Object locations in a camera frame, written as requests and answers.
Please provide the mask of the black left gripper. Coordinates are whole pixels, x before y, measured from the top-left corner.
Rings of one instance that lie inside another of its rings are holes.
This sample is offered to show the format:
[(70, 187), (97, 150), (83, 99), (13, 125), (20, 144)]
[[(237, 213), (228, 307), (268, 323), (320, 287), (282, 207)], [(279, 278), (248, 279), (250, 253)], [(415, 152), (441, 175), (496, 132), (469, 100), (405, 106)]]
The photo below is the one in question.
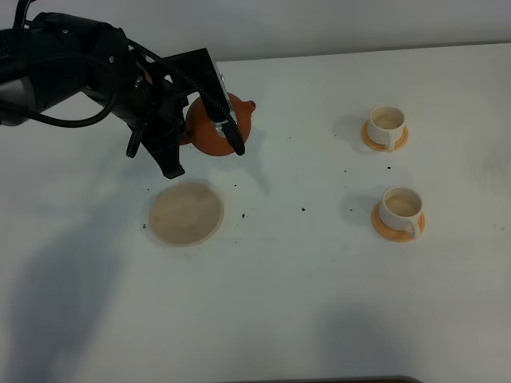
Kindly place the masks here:
[(184, 131), (186, 93), (166, 78), (162, 65), (139, 59), (135, 75), (118, 91), (115, 116), (131, 130), (127, 150), (145, 146), (166, 178), (184, 174), (180, 164), (180, 139)]

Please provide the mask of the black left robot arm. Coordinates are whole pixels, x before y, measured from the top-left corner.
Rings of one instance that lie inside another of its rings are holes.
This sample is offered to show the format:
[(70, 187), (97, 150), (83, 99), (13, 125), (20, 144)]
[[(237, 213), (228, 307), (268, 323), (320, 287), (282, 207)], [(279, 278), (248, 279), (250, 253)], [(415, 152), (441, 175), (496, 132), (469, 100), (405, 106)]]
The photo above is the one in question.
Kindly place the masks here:
[[(198, 89), (194, 77), (120, 28), (59, 13), (29, 21), (27, 6), (21, 2), (12, 28), (1, 32), (1, 123), (85, 128), (113, 114), (131, 131), (128, 157), (144, 147), (164, 177), (182, 176), (179, 140), (188, 95)], [(101, 111), (81, 120), (45, 114), (77, 93)]]

